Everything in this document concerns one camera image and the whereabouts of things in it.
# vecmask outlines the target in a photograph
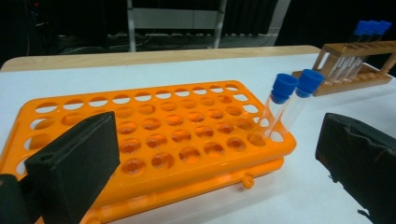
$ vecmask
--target orange plastic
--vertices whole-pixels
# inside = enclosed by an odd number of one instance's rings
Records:
[[[263,111],[237,81],[35,99],[8,138],[0,172],[21,179],[23,161],[74,124],[115,111],[120,161],[83,223],[101,223],[178,202],[279,169],[295,148],[283,141],[249,143]]]

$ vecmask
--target metal frame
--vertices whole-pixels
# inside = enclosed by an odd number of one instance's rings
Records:
[[[167,13],[170,17],[173,17],[175,20],[177,18],[184,18],[186,13],[190,13],[192,15],[191,22],[186,24],[175,24],[177,28],[182,29],[203,29],[213,28],[215,30],[215,40],[213,42],[213,48],[219,48],[219,42],[221,37],[221,30],[224,22],[225,16],[225,8],[227,6],[227,0],[220,0],[218,11],[202,11],[202,10],[176,10],[176,9],[143,9],[143,8],[135,8],[133,7],[133,0],[127,0],[127,14],[128,14],[128,32],[129,32],[129,41],[130,41],[130,51],[136,52],[136,43],[134,39],[134,29],[137,28],[172,28],[169,25],[169,22],[166,21],[155,21],[152,18],[157,18],[156,16],[161,16]],[[136,18],[142,18],[143,15],[147,15],[148,18],[146,21],[139,21]],[[199,21],[208,22],[209,24],[204,24],[201,26],[197,26],[195,24],[195,19]]]

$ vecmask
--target wooden rack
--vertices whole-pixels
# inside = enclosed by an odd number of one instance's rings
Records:
[[[323,63],[322,61],[327,53],[329,55]],[[326,78],[332,71],[332,68],[336,65],[338,59],[341,57],[369,56],[389,53],[390,56],[381,69],[378,70],[372,66],[364,64],[351,82],[333,83],[332,85],[326,85],[323,82],[314,95],[327,95],[341,91],[352,91],[386,84],[392,79],[392,77],[388,75],[388,72],[396,63],[396,41],[376,41],[372,43],[355,44],[348,47],[346,43],[325,44],[313,66],[313,69],[320,72]],[[299,77],[301,73],[302,71],[297,71],[292,74]]]

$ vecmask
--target blue cap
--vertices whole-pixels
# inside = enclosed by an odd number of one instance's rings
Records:
[[[278,105],[285,104],[294,89],[298,85],[298,79],[288,74],[278,74],[271,91],[271,99]]]
[[[305,69],[300,76],[296,94],[301,98],[312,95],[324,80],[324,76],[312,69]]]
[[[372,24],[371,28],[373,29],[374,33],[376,35],[382,35],[380,32],[381,31],[381,29],[380,29],[381,23],[379,21],[370,21],[370,23]]]
[[[380,21],[379,25],[378,25],[378,28],[377,28],[377,30],[378,30],[377,34],[378,35],[383,35],[390,28],[391,25],[392,25],[391,22]]]
[[[355,35],[367,35],[367,32],[370,32],[370,22],[368,21],[359,21],[356,26]]]
[[[368,21],[368,26],[364,29],[365,35],[373,35],[375,31],[376,21]]]

